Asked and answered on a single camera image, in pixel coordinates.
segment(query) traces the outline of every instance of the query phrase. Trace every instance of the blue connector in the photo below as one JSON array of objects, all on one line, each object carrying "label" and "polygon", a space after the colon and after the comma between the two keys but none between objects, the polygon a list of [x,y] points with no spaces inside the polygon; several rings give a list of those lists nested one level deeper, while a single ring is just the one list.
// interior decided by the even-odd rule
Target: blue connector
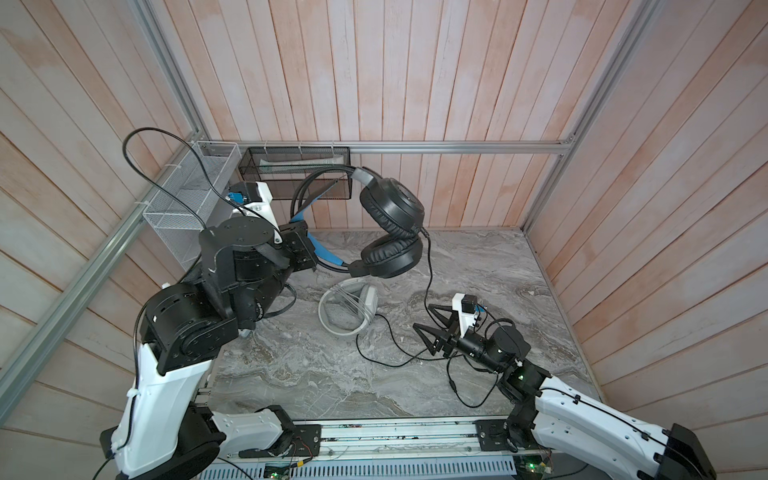
[{"label": "blue connector", "polygon": [[229,198],[230,198],[230,200],[232,200],[233,202],[235,202],[235,203],[238,203],[238,204],[240,204],[240,205],[242,205],[242,204],[244,204],[244,203],[245,203],[245,199],[243,198],[243,194],[235,194],[235,193],[230,193],[230,194],[229,194]]}]

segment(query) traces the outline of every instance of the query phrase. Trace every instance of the headphone ear pad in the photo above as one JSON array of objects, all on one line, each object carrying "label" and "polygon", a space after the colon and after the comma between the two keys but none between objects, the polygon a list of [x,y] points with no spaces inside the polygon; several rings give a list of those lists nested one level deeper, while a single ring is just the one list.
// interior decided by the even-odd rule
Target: headphone ear pad
[{"label": "headphone ear pad", "polygon": [[392,235],[385,235],[362,249],[361,261],[366,267],[366,274],[392,278],[418,265],[423,250],[419,237],[392,238]]},{"label": "headphone ear pad", "polygon": [[376,203],[376,201],[373,199],[373,196],[371,195],[370,190],[368,190],[368,187],[363,188],[360,192],[360,204],[364,209],[366,209],[366,212],[371,215],[371,218],[373,218],[373,220],[381,228],[383,228],[385,232],[392,235],[393,238],[410,239],[419,235],[418,233],[414,233],[411,230],[406,230],[405,228],[399,226],[397,223],[393,222],[392,219],[390,219],[389,216],[379,208],[379,204]]}]

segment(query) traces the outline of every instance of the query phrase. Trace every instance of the black headphones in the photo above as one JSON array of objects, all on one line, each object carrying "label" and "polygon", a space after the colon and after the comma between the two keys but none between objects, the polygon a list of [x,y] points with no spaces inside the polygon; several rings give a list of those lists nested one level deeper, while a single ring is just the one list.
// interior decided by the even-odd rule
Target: black headphones
[{"label": "black headphones", "polygon": [[310,201],[300,206],[300,211],[294,214],[296,199],[305,195],[309,183],[327,171],[343,171],[352,175],[365,185],[360,192],[360,203],[371,215],[371,218],[387,234],[371,242],[362,249],[360,260],[344,263],[336,255],[330,253],[312,235],[310,240],[315,245],[315,253],[321,260],[326,260],[347,270],[320,263],[321,266],[339,272],[349,272],[351,276],[372,275],[381,278],[392,278],[407,272],[416,266],[422,258],[424,246],[419,232],[424,223],[424,206],[405,185],[394,178],[382,178],[373,170],[364,167],[334,166],[314,172],[302,182],[294,195],[291,204],[291,221],[302,220],[300,216],[314,200],[325,191],[315,195]]}]

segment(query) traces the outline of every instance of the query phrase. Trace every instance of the white bracket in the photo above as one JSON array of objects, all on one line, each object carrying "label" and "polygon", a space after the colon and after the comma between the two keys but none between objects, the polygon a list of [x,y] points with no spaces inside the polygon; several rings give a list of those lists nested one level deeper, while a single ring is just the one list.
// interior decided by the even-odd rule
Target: white bracket
[{"label": "white bracket", "polygon": [[[272,192],[270,192],[270,188],[264,183],[264,182],[256,182],[256,185],[259,189],[259,197],[261,197],[260,202],[251,202],[249,204],[244,205],[245,208],[251,209],[254,212],[258,213],[262,217],[266,218],[272,225],[275,226],[275,243],[282,243],[283,238],[278,233],[278,230],[280,229],[280,225],[277,224],[277,220],[275,219],[275,214],[272,211],[272,207],[270,206],[270,203],[272,202]],[[233,214],[237,214],[240,211],[236,209],[232,209]],[[255,217],[256,215],[252,214],[248,210],[245,210],[245,214],[248,217]]]},{"label": "white bracket", "polygon": [[456,293],[451,300],[451,309],[458,313],[458,327],[461,329],[462,338],[470,326],[475,326],[475,320],[480,316],[480,312],[464,313],[462,311],[462,299],[465,293]]}]

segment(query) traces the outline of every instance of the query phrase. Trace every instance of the white wire basket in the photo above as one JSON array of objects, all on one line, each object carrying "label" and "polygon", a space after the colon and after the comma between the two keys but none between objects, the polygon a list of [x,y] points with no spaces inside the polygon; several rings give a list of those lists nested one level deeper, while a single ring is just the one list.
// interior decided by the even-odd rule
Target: white wire basket
[{"label": "white wire basket", "polygon": [[[220,141],[197,141],[192,148],[200,155],[210,181],[221,193],[240,161],[237,144]],[[187,152],[175,169],[161,183],[165,190],[183,201],[204,221],[208,221],[219,197],[205,180],[200,164]],[[197,235],[203,229],[189,210],[160,190],[150,200],[144,219],[163,240],[176,260],[187,269],[200,252]]]}]

